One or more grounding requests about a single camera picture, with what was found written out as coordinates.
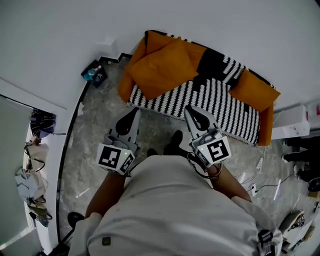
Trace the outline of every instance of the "forearm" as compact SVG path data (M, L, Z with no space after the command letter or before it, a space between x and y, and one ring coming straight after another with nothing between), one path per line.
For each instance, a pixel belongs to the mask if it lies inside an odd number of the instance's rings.
M103 183L91 199L85 213L88 218L92 213L102 216L114 206L124 192L126 177L108 172Z
M209 167L207 169L209 176L217 174L215 167ZM214 190L226 195L228 198L240 197L244 200L251 202L250 196L247 191L241 186L241 184L232 176L228 169L223 165L219 179L217 181L211 180Z

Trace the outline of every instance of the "black baseboard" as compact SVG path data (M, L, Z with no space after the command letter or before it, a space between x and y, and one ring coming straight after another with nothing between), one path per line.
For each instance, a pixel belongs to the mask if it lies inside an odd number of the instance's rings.
M126 54L126 53L121 53L119 59L115 59L115 58L108 58L108 57L101 57L99 59L99 62L114 62L114 63L119 63L123 57L126 58L131 58L132 55L130 54ZM66 153L67 153L67 149L68 149L68 144L69 144L69 140L71 137L71 133L76 121L76 118L78 116L78 108L80 103L84 100L84 97L89 89L90 86L90 82L87 82L84 86L84 89L81 93L81 96L77 102L76 108L74 110L74 113L72 115L72 119L68 128L68 132L66 134L65 137L65 142L64 142L64 146L63 146L63 150L62 150L62 154L61 154L61 161L60 161L60 165L59 165L59 174L58 174L58 183L57 183L57 191L56 191L56 203L55 203L55 210L56 210L56 229L57 229L57 236L58 236L58 242L61 242L61 237L60 237L60 223L59 223L59 205L60 205L60 188L61 188L61 179L62 179L62 172L64 170L64 165L65 165L65 159L66 159Z

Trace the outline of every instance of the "marble tile floor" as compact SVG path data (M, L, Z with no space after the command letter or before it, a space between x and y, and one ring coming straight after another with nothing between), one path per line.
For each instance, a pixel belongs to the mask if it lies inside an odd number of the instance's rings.
M123 75L124 66L129 59L123 58L119 64L105 65L108 79L99 87L90 86L83 99L83 114L79 115L73 125L72 135L66 151L62 172L60 198L59 198L59 231L60 237L71 230L67 215L69 212L85 214L87 206L93 195L104 180L107 172L95 165L98 144L102 143L107 133L107 125L111 117L116 116L127 108L117 93L117 85ZM161 154L169 143L176 130L183 132L181 147L189 147L190 134L184 121L177 120L162 114L141 110L139 135L137 143L141 150L138 159L143 161L147 157L147 150L154 148ZM263 154L254 147L241 141L228 138L232 157L224 162L230 172L241 180L244 172L246 180L258 170L256 166ZM277 185L279 179L285 179L293 173L293 164L284 163L281 156L291 152L291 148L282 145L281 140L272 141L267 147L268 154L264 158L263 168L254 179L257 188L263 185ZM282 220L293 209L304 209L306 221L310 220L314 207L313 198L307 197L307 183L288 178L280 185L274 200L277 187L264 187L252 201L263 208L280 225Z

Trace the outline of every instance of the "black and white blanket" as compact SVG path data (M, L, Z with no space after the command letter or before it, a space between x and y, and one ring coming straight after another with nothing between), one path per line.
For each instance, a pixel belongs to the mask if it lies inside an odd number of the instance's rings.
M207 48L197 69L199 75L193 81L187 81L152 100L146 100L135 85L129 103L178 119L184 119L186 105L197 106L213 114L225 135L255 145L260 130L260 113L229 94L229 89L237 85L244 69L273 87L243 64Z

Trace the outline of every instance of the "sofa armrest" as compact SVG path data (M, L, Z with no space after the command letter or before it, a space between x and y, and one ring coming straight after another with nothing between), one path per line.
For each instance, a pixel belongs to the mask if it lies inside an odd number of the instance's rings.
M145 38L142 38L138 47L136 48L130 62L129 66L134 65L137 61L142 59L146 55L146 43ZM128 102L131 96L131 92L135 86L135 81L130 77L129 73L124 70L123 77L118 85L118 94L124 102Z
M260 131L258 146L269 146L274 123L274 105L272 104L260 114Z

